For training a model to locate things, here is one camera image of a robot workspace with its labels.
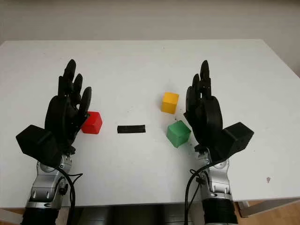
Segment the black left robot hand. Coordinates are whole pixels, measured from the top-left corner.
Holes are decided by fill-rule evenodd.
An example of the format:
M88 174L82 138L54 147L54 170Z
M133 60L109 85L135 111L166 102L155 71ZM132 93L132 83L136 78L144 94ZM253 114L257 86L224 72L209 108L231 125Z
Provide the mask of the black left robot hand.
M76 62L71 59L63 75L59 76L58 94L48 106L45 129L52 132L58 150L66 155L73 155L72 146L75 138L88 119L88 109L91 101L91 87L86 87L81 94L83 76L75 75Z

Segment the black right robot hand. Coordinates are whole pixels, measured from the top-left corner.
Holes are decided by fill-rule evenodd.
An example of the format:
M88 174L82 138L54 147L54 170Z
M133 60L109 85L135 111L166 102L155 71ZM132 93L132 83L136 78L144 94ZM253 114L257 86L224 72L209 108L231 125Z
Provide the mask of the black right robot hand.
M223 119L219 102L211 93L207 60L202 62L200 73L194 75L192 85L187 89L184 117L200 147L207 148L213 155L218 135L223 129Z

